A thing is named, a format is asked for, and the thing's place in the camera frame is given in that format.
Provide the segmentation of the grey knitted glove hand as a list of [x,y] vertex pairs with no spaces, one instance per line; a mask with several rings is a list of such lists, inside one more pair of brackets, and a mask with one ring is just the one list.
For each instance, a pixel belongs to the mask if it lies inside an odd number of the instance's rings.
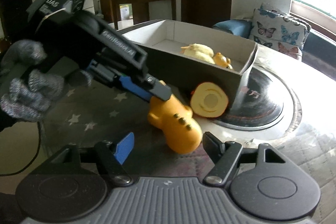
[[[1,59],[1,77],[7,76],[15,65],[38,65],[47,57],[40,42],[20,40],[9,47]],[[39,122],[52,105],[68,93],[71,88],[90,87],[93,76],[87,71],[75,70],[62,77],[42,73],[37,69],[30,72],[25,81],[14,77],[1,96],[1,130],[17,122]]]

